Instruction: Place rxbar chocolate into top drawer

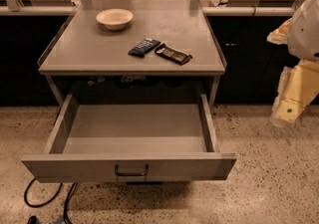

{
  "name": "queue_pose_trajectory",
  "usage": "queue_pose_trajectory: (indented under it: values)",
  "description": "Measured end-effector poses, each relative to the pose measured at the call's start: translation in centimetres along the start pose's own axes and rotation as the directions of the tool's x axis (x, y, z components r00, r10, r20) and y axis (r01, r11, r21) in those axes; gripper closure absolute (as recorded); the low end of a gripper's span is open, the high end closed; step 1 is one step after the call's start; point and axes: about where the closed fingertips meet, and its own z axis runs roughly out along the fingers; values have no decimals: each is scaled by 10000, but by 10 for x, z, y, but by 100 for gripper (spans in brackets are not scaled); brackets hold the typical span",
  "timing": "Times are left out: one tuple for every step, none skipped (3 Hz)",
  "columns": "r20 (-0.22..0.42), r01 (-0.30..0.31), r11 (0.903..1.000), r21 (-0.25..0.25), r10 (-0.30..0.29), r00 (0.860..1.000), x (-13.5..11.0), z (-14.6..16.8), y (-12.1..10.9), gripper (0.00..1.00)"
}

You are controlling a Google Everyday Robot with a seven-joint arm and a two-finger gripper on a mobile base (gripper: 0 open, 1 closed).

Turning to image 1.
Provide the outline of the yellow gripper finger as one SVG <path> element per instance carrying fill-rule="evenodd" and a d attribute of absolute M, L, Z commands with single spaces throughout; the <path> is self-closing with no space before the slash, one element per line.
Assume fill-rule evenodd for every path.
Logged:
<path fill-rule="evenodd" d="M 301 60 L 294 68 L 285 67 L 277 92 L 270 120 L 283 127 L 297 121 L 319 95 L 319 63 Z"/>
<path fill-rule="evenodd" d="M 289 27 L 290 27 L 291 21 L 292 19 L 289 18 L 283 24 L 281 24 L 277 29 L 270 32 L 266 40 L 272 44 L 286 45 L 288 42 L 288 33 L 289 33 Z"/>

